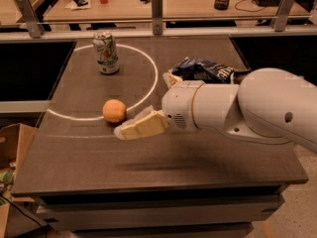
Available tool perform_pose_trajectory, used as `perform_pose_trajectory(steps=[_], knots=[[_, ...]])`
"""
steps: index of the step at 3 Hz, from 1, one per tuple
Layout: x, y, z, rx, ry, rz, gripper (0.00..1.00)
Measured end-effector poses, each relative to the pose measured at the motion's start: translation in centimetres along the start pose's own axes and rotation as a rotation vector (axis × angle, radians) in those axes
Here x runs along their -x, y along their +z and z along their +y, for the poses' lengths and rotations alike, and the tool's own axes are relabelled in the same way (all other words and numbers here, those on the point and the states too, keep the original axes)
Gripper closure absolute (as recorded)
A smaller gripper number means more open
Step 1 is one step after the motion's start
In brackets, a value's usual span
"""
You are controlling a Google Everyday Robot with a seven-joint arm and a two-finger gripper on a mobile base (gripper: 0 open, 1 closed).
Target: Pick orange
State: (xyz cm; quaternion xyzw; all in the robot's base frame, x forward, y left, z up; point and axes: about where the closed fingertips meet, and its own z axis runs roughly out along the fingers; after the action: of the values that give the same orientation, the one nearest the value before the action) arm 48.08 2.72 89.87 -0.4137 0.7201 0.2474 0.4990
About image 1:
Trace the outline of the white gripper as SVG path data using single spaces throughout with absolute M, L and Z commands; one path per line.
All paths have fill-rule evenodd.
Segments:
M 161 100 L 161 110 L 146 107 L 135 118 L 130 119 L 114 129 L 114 135 L 120 140 L 137 140 L 162 134 L 168 128 L 173 131 L 196 131 L 193 118 L 193 101 L 198 89 L 204 84 L 202 80 L 184 80 L 165 72 L 163 80 L 170 90 Z

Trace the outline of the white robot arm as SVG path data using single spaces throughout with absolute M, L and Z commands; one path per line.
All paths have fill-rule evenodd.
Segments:
M 212 84 L 202 80 L 173 82 L 161 109 L 145 108 L 114 130 L 121 140 L 162 134 L 215 130 L 232 139 L 261 146 L 290 143 L 317 151 L 317 86 L 277 68 L 248 73 L 241 82 Z

